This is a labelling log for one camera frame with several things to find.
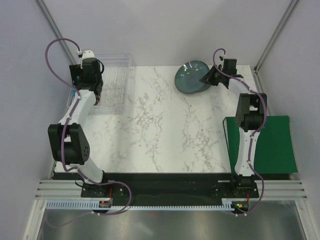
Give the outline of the pale green ceramic plate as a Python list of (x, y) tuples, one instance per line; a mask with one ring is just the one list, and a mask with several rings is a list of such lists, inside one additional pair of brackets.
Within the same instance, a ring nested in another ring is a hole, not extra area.
[(210, 87), (211, 87), (210, 84), (198, 84), (193, 92), (194, 93), (201, 93), (201, 92), (208, 90)]

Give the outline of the dark teal floral plate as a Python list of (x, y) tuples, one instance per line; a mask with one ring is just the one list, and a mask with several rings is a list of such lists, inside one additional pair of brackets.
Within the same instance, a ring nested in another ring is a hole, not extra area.
[(210, 71), (208, 65), (199, 60), (193, 60), (182, 65), (175, 74), (174, 84), (183, 94), (194, 94), (196, 86), (206, 84), (200, 79)]

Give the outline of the aluminium rail front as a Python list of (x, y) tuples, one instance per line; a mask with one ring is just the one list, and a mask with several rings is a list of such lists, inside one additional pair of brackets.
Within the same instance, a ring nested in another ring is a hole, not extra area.
[(72, 180), (42, 180), (37, 188), (37, 199), (126, 199), (133, 197), (190, 198), (208, 197), (213, 199), (258, 199), (302, 200), (307, 198), (299, 180), (257, 180), (253, 187), (235, 187), (229, 180), (127, 180), (124, 184), (77, 186)]

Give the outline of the green mat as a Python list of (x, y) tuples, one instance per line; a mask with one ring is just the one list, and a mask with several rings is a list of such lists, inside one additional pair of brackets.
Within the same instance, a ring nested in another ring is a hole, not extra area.
[[(223, 130), (226, 138), (231, 172), (235, 172), (240, 133), (234, 117), (225, 117)], [(264, 129), (257, 139), (254, 169), (259, 174), (296, 174), (290, 118), (287, 115), (268, 116)]]

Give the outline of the left aluminium frame post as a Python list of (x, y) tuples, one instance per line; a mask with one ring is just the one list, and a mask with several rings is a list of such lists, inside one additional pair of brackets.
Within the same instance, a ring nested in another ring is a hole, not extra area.
[[(51, 32), (53, 33), (54, 37), (56, 39), (62, 38), (63, 35), (56, 23), (56, 21), (53, 18), (53, 15), (51, 14), (47, 4), (45, 3), (44, 0), (35, 0), (34, 1), (39, 8), (41, 14), (43, 15), (45, 21), (47, 22)], [(60, 41), (59, 43), (60, 47), (62, 48), (65, 56), (67, 57), (68, 61), (70, 64), (75, 65), (76, 64), (76, 59), (74, 58), (70, 48), (68, 47), (67, 43)]]

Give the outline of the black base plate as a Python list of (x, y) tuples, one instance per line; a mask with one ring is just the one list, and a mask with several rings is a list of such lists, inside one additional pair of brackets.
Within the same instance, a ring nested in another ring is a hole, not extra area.
[(113, 206), (169, 209), (220, 207), (223, 199), (254, 199), (254, 177), (230, 173), (107, 173), (109, 184), (83, 184), (83, 198), (111, 198)]

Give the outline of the aluminium frame post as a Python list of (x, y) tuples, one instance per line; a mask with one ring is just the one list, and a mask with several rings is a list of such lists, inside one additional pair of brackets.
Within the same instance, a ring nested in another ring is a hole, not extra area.
[(288, 23), (290, 17), (294, 13), (296, 7), (300, 3), (300, 0), (291, 0), (286, 7), (282, 17), (280, 18), (276, 28), (274, 29), (270, 39), (268, 40), (261, 56), (259, 57), (257, 63), (253, 67), (254, 73), (257, 75), (259, 70), (261, 69), (263, 63), (265, 62), (267, 56), (269, 55), (271, 49), (273, 48), (274, 44), (276, 43), (277, 39), (280, 37), (282, 31), (284, 30), (286, 24)]
[[(45, 3), (44, 0), (35, 0), (34, 1), (39, 8), (41, 14), (43, 15), (45, 21), (47, 22), (51, 32), (53, 33), (54, 37), (56, 39), (62, 38), (63, 35), (56, 23), (56, 21), (53, 18), (53, 15), (51, 14), (47, 4)], [(67, 57), (68, 61), (70, 64), (75, 65), (76, 64), (76, 59), (74, 58), (70, 48), (68, 47), (67, 43), (60, 41), (59, 43), (60, 47), (62, 48), (65, 56)]]

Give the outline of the right aluminium frame post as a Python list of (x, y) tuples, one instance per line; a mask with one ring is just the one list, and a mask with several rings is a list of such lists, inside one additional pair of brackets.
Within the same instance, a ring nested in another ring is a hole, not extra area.
[(288, 23), (290, 17), (294, 13), (296, 7), (300, 3), (300, 0), (291, 0), (286, 7), (282, 17), (280, 18), (276, 28), (274, 29), (270, 39), (268, 40), (261, 56), (259, 57), (257, 63), (253, 67), (254, 73), (257, 75), (259, 70), (261, 69), (263, 63), (265, 62), (267, 56), (269, 55), (271, 49), (273, 48), (274, 44), (276, 43), (277, 39), (280, 37), (282, 31), (284, 30), (286, 24)]

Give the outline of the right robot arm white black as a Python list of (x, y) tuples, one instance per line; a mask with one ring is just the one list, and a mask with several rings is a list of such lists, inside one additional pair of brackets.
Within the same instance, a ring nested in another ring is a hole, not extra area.
[(244, 77), (237, 74), (236, 59), (221, 57), (220, 60), (222, 63), (214, 65), (199, 81), (211, 86), (223, 84), (238, 97), (235, 122), (239, 131), (239, 147), (234, 171), (241, 177), (250, 177), (255, 174), (256, 145), (267, 120), (267, 96), (251, 89)]

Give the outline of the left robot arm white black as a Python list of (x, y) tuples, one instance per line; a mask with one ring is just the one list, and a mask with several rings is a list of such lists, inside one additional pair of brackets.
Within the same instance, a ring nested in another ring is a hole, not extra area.
[(86, 183), (100, 184), (104, 172), (90, 158), (90, 144), (83, 124), (91, 108), (101, 99), (104, 66), (96, 57), (89, 56), (69, 69), (77, 96), (59, 123), (48, 127), (52, 156), (62, 163), (65, 172), (75, 170)]

